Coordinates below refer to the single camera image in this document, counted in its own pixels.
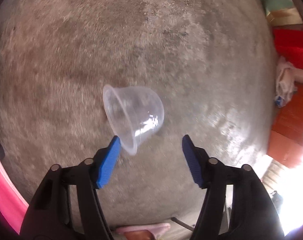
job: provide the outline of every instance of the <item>gray floor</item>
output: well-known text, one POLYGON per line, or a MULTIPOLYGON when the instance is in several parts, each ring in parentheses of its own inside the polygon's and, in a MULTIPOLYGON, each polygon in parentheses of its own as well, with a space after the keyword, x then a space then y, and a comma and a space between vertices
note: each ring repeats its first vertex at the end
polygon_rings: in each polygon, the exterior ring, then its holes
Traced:
MULTIPOLYGON (((78 164, 111 140, 105 84, 147 86, 161 97, 165 122, 135 157, 118 160, 99 191, 106 219, 113 227, 171 216, 193 224, 205 192, 181 138, 225 164, 254 164, 267 147, 275 58, 260 0, 5 0, 5 169, 29 201, 53 163, 78 164)), ((184 236, 178 227, 166 239, 184 236)))

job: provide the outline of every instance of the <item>pink object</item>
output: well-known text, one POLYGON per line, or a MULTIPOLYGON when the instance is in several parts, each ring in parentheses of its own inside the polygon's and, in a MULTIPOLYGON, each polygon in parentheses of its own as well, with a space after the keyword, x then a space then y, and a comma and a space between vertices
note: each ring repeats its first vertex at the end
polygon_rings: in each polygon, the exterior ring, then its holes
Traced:
POLYGON ((153 234, 155 239, 158 239, 164 233, 166 233, 169 229, 170 229, 169 223, 160 223, 160 224, 153 224, 153 225, 121 227, 121 228, 116 229, 116 233, 123 235, 126 232, 148 230, 150 233, 153 234))
POLYGON ((0 162, 0 212, 19 234, 28 203, 20 195, 0 162))

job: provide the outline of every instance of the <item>dark blue gripper pad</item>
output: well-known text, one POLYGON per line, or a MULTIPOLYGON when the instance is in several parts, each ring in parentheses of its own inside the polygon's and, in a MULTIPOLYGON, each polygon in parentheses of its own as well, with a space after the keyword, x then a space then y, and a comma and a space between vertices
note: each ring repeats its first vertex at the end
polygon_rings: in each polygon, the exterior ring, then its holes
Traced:
POLYGON ((115 167, 117 158, 119 156, 120 150, 120 139, 119 137, 116 137, 115 140, 112 141, 109 145, 108 153, 106 154, 105 159, 100 165, 98 179, 96 181, 98 188, 103 188, 106 184, 108 184, 112 171, 115 167))
POLYGON ((195 156, 196 147, 191 141, 189 135, 185 135, 182 138, 182 151, 184 152, 194 182, 201 188, 204 183, 201 167, 197 160, 197 157, 195 156))

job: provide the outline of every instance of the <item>plastic container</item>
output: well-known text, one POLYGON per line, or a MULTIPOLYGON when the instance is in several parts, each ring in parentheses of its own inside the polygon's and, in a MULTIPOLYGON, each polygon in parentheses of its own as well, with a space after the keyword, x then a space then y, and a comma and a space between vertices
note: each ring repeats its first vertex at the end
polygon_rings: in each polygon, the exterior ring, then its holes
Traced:
POLYGON ((103 101, 107 118, 121 146, 129 155, 156 133, 164 122, 164 106, 159 96, 146 87, 113 88, 106 85, 103 101))

